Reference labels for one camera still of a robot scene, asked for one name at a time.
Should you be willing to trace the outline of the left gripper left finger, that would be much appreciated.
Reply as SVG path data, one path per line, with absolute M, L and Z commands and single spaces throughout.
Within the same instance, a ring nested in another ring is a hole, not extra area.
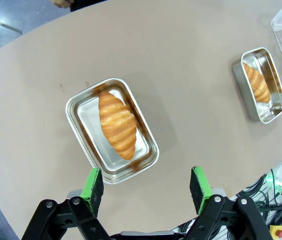
M 23 240 L 60 240 L 69 228 L 78 228 L 85 240 L 109 240 L 111 237 L 97 219 L 104 192 L 100 168 L 92 168 L 79 196 L 62 203 L 42 200 L 36 208 Z

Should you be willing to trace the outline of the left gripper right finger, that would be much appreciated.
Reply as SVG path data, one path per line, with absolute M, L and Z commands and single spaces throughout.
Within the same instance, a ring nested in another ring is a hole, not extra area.
M 272 239 L 253 199 L 244 196 L 232 201 L 213 194 L 200 166 L 191 169 L 190 192 L 198 215 L 190 228 L 191 240 L 208 240 L 219 226 L 226 226 L 234 240 Z

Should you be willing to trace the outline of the person's right hand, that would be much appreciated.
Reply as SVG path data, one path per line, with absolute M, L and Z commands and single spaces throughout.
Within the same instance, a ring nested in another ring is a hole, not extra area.
M 75 0 L 50 0 L 50 2 L 58 8 L 66 9 L 69 8 Z

